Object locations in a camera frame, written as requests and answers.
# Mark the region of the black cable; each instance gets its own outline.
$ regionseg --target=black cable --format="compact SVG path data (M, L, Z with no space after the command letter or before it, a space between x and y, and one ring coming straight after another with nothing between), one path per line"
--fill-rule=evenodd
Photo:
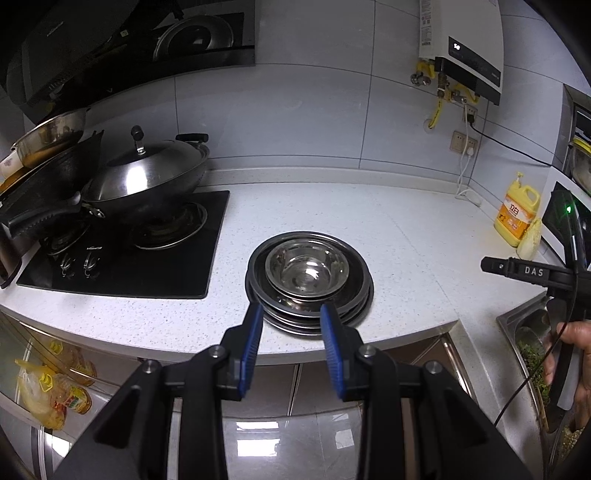
M496 140L496 139L494 139L494 138L492 138L492 137L489 137L488 135L486 135L485 133L481 132L480 130L477 130L477 129L474 127L474 117L473 117L472 115L468 115L468 123L470 123L470 126L472 127L472 129L473 129L473 130L474 130L476 133L478 133L478 134L481 134L483 137L486 137L486 138L488 138L489 140L492 140L493 142L497 142L499 145L503 145L503 147L505 147L505 148L508 148L509 150L513 150L514 152L517 152L517 153L520 153L520 154L522 154L522 155L525 155L526 157L528 157L528 158L531 158L532 160L535 160L537 163L541 163L542 165L546 165L547 167L551 167L551 166L552 166L552 164L551 164L551 163L548 163L548 162L545 162L545 161L538 160L537 158L535 158L535 157L532 157L531 155L529 155L529 154L527 154L527 153L525 153L525 152L522 152L521 150L517 150L516 148L510 147L509 145L505 145L503 142L499 142L498 140Z
M527 376L527 378L519 386L519 388L517 390L515 390L515 393L513 393L513 395L511 395L511 398L507 401L507 403L505 403L505 406L502 408L501 412L499 413L499 416L495 420L495 427L497 426L497 424L501 420L501 417L503 416L503 414L505 413L505 411L509 408L509 405L511 405L511 402L515 399L515 397L519 394L519 392L521 390L523 390L523 387L526 386L528 384L528 382L533 378L533 376L535 375L535 373L540 369L540 367L542 366L542 364L550 356L550 354L552 353L552 351L556 347L556 344L560 340L560 337L562 337L562 334L564 332L564 329L569 324L570 319L573 316L574 304L575 304L575 301L577 299L577 289L578 288L579 288L579 276L575 273L575 275L574 275L574 290L573 290L574 293L573 293L573 297L571 299L569 313L568 313L568 315L565 318L566 321L564 322L564 325L560 329L560 333L558 334L558 337L556 337L556 339L554 340L554 342L552 342L552 345L550 346L550 348L548 349L548 351L546 352L546 354L542 357L542 360L540 360L539 363L535 366L534 370Z

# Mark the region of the plastic bag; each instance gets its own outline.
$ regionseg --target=plastic bag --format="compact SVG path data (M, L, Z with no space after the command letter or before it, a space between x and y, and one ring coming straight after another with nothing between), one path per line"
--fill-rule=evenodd
M17 384L25 407L45 428L61 430L64 427L66 408L52 404L51 397L41 389L35 373L23 369L17 377Z

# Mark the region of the label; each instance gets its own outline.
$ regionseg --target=label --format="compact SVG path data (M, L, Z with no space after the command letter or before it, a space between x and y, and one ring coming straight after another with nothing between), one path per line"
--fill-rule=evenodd
M64 405L77 413L85 413L88 402L86 390L72 385L70 387L70 396L66 399Z
M421 29L421 45L423 47L431 45L432 37L431 27L423 27Z
M54 355L59 355L64 351L64 345L59 340L52 340L49 344L49 350L51 350Z
M431 0L421 0L421 45L431 45L433 30L431 29Z
M517 266L517 273L533 277L532 280L548 280L550 278L550 270L543 267L534 267L533 265L519 264Z
M497 219L509 230L516 239L521 237L534 219L533 214L526 212L508 195L501 206Z

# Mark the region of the wok lid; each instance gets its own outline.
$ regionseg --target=wok lid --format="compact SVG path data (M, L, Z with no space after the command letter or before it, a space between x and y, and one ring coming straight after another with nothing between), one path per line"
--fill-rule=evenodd
M164 140L144 145L139 125L131 129L135 148L107 163L87 184L86 202L104 202L143 192L201 165L209 155L203 144Z

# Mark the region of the kitchen counter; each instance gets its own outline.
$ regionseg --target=kitchen counter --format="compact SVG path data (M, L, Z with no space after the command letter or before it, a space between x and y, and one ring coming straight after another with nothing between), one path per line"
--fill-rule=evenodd
M178 361L219 342L229 326L242 321L248 305L245 270L261 242L287 231L324 232L357 249L373 276L374 301L358 326L365 342L391 348L451 330L480 406L491 418L519 384L517 362L495 318L542 289L480 271L486 255L515 255L483 209L448 193L367 184L203 189L208 188L231 194L204 300L88 296L13 283L0 293L2 310L89 347ZM484 206L490 214L490 205ZM265 324L260 364L322 357L321 340ZM505 434L523 457L534 458L536 451L528 449L535 450L535 418L527 395L521 397L506 414L513 422L506 422Z

